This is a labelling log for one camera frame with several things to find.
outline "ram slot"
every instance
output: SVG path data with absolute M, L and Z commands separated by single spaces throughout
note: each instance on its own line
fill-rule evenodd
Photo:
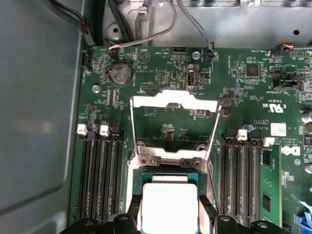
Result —
M 239 208 L 240 208 L 240 191 L 241 191 L 241 147 L 236 147 L 236 188 L 235 188 L 235 208 L 234 208 L 234 217 L 239 222 Z
M 83 149 L 83 160 L 81 170 L 81 184 L 80 184 L 80 209 L 79 216 L 90 217 L 93 203 L 93 176 L 95 167 L 95 152 L 96 141 L 87 141 L 86 150 Z
M 80 193 L 79 193 L 79 202 L 78 202 L 78 216 L 79 218 L 85 218 L 85 205 L 86 205 L 86 180 L 87 180 L 87 158 L 89 156 L 88 150 L 90 149 L 90 141 L 83 141 L 82 148 L 82 163 L 81 163 L 81 179 L 80 179 Z
M 258 147 L 251 147 L 252 152 L 252 203 L 251 203 L 251 214 L 250 223 L 259 220 L 259 180 L 260 180 L 260 149 Z
M 102 186 L 102 170 L 103 170 L 103 141 L 98 141 L 96 145 L 96 158 L 94 170 L 94 193 L 93 207 L 91 218 L 100 220 L 100 203 L 101 203 L 101 186 Z
M 240 224 L 248 226 L 248 174 L 249 174 L 249 157 L 248 147 L 241 146 L 241 193 L 240 193 Z
M 248 147 L 248 222 L 249 227 L 253 219 L 253 195 L 254 195 L 254 151 L 253 147 Z
M 102 197 L 101 197 L 101 220 L 106 222 L 109 214 L 109 192 L 112 167 L 112 142 L 106 141 L 104 144 L 103 177 L 102 177 Z
M 221 151 L 219 156 L 219 198 L 221 213 L 225 214 L 227 212 L 227 194 L 228 194 L 228 155 L 229 146 L 221 145 Z
M 112 214 L 119 213 L 120 203 L 120 188 L 121 188 L 121 174 L 122 174 L 122 158 L 123 158 L 123 142 L 116 141 L 114 143 L 114 181 L 113 181 L 113 194 L 112 194 Z
M 229 151 L 229 166 L 230 166 L 230 192 L 229 192 L 229 203 L 228 203 L 228 215 L 235 217 L 235 202 L 236 202 L 236 146 L 231 146 Z

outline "green circuit board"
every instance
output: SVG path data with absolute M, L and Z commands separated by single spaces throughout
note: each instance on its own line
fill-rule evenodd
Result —
M 311 175 L 305 171 L 311 160 L 312 144 L 305 143 L 308 134 L 301 120 L 303 112 L 312 105 L 311 52 L 292 51 L 271 58 L 262 50 L 220 48 L 216 49 L 213 61 L 206 62 L 205 48 L 127 47 L 120 49 L 117 58 L 113 58 L 106 47 L 93 47 L 90 51 L 92 70 L 83 73 L 78 124 L 85 124 L 89 132 L 97 133 L 101 121 L 106 121 L 119 133 L 118 138 L 101 144 L 77 135 L 70 224 L 80 217 L 105 220 L 113 211 L 125 212 L 127 160 L 134 148 L 130 98 L 155 96 L 163 90 L 186 90 L 197 99 L 222 103 L 210 158 L 223 212 L 236 216 L 238 222 L 248 226 L 238 214 L 244 201 L 239 198 L 235 201 L 236 211 L 233 204 L 229 205 L 233 183 L 239 188 L 236 196 L 242 196 L 244 185 L 239 184 L 240 177 L 233 181 L 232 178 L 236 174 L 241 176 L 248 168 L 240 162 L 242 152 L 247 150 L 258 160 L 250 161 L 258 168 L 249 179 L 258 180 L 257 201 L 253 203 L 252 194 L 246 195 L 246 202 L 253 203 L 250 212 L 256 210 L 257 220 L 269 220 L 299 233 L 294 217 L 304 209 L 298 201 L 312 204 Z M 201 54 L 199 60 L 192 58 L 195 51 Z M 108 71 L 120 63 L 131 68 L 132 78 L 129 84 L 116 86 Z M 193 81 L 189 83 L 190 68 Z M 286 76 L 298 75 L 304 77 L 298 83 L 292 82 L 294 79 L 286 84 L 280 81 Z M 100 90 L 93 92 L 94 85 Z M 207 144 L 215 114 L 174 106 L 140 107 L 135 108 L 134 119 L 137 141 L 176 152 Z M 274 145 L 244 148 L 224 143 L 231 139 L 229 130 L 237 132 L 246 125 L 261 134 L 258 139 L 261 144 L 265 137 L 274 137 Z M 109 162 L 105 161 L 107 152 Z M 240 165 L 235 171 L 232 160 Z M 140 176 L 135 176 L 134 193 L 140 192 L 140 180 Z M 207 186 L 205 175 L 200 176 L 198 182 Z

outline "screw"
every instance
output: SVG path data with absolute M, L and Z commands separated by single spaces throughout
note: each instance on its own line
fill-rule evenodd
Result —
M 192 53 L 192 58 L 193 58 L 194 60 L 199 60 L 199 59 L 200 59 L 200 53 L 199 53 L 198 51 L 194 51 L 194 52 Z
M 147 156 L 142 156 L 140 159 L 142 166 L 146 166 L 149 163 L 149 159 Z
M 263 222 L 258 223 L 258 226 L 260 228 L 267 228 L 268 227 L 268 225 L 266 223 L 263 223 Z
M 227 217 L 227 216 L 222 216 L 221 219 L 225 222 L 229 222 L 230 221 L 230 218 Z
M 93 85 L 92 86 L 92 92 L 95 94 L 98 94 L 101 91 L 101 87 L 99 85 Z
M 185 166 L 190 166 L 191 165 L 191 162 L 187 159 L 185 160 Z
M 157 2 L 158 2 L 159 6 L 163 6 L 164 5 L 164 0 L 158 0 Z
M 93 225 L 93 222 L 88 221 L 88 222 L 86 222 L 84 225 L 85 225 L 85 226 L 92 226 L 92 225 Z

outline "white label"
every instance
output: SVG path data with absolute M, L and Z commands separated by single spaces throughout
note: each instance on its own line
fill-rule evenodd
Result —
M 271 135 L 274 137 L 285 137 L 286 123 L 271 123 Z

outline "dimm slot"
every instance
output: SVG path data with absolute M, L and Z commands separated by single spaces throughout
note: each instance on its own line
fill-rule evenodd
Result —
M 241 147 L 236 147 L 236 189 L 235 189 L 235 210 L 234 210 L 234 217 L 239 222 L 239 201 L 240 201 L 240 191 L 241 191 Z
M 90 149 L 91 142 L 84 140 L 83 147 L 82 147 L 82 162 L 81 162 L 81 178 L 80 178 L 80 193 L 79 193 L 79 201 L 78 201 L 78 216 L 79 218 L 84 218 L 85 214 L 85 200 L 86 200 L 86 161 L 89 155 L 88 150 Z
M 122 158 L 123 158 L 123 142 L 117 141 L 115 143 L 114 152 L 114 185 L 112 194 L 112 214 L 117 214 L 119 212 L 119 202 L 120 202 L 120 188 L 121 188 L 121 173 L 122 173 Z
M 251 222 L 259 220 L 259 183 L 260 183 L 260 149 L 257 147 L 252 147 L 253 152 L 253 203 L 252 211 L 253 216 Z
M 85 141 L 83 146 L 83 159 L 81 170 L 80 183 L 80 198 L 79 198 L 79 217 L 91 217 L 93 207 L 94 193 L 94 168 L 96 156 L 95 140 Z
M 89 208 L 88 208 L 88 217 L 92 216 L 93 205 L 95 203 L 94 195 L 96 192 L 95 187 L 95 178 L 96 178 L 96 158 L 97 158 L 97 149 L 99 141 L 93 140 L 91 143 L 91 152 L 90 152 L 90 165 L 89 165 L 89 179 L 88 179 L 88 198 L 89 198 Z
M 102 141 L 98 141 L 97 145 L 95 146 L 96 153 L 95 153 L 95 170 L 94 170 L 94 192 L 93 192 L 93 206 L 92 206 L 92 215 L 91 218 L 99 219 L 99 210 L 98 205 L 100 201 L 100 188 L 101 188 L 101 170 L 102 170 Z
M 106 222 L 109 215 L 109 192 L 110 192 L 110 180 L 111 180 L 111 167 L 112 167 L 112 142 L 105 142 L 105 157 L 104 157 L 104 170 L 103 170 L 103 196 L 102 196 L 102 221 Z
M 235 217 L 235 209 L 236 209 L 236 189 L 237 189 L 237 183 L 236 183 L 236 179 L 237 179 L 237 151 L 236 151 L 237 147 L 236 146 L 232 146 L 230 148 L 230 153 L 229 153 L 229 157 L 230 157 L 230 199 L 229 199 L 229 208 L 230 208 L 230 212 L 228 213 L 230 216 Z
M 105 175 L 105 167 L 106 167 L 106 157 L 107 157 L 107 142 L 103 141 L 101 144 L 100 150 L 100 173 L 98 175 L 99 178 L 99 186 L 97 188 L 98 196 L 97 196 L 97 220 L 103 220 L 104 214 L 104 194 L 105 194 L 105 184 L 104 184 L 104 175 Z
M 242 175 L 242 190 L 241 190 L 241 199 L 240 199 L 240 207 L 241 207 L 241 220 L 240 223 L 247 227 L 248 226 L 248 174 L 249 174 L 249 157 L 248 157 L 248 147 L 242 146 L 241 147 L 241 158 L 242 158 L 242 169 L 241 169 L 241 175 Z
M 220 207 L 221 213 L 227 213 L 227 200 L 228 200 L 228 156 L 229 155 L 229 146 L 222 145 L 220 158 L 219 158 L 219 197 L 220 197 Z

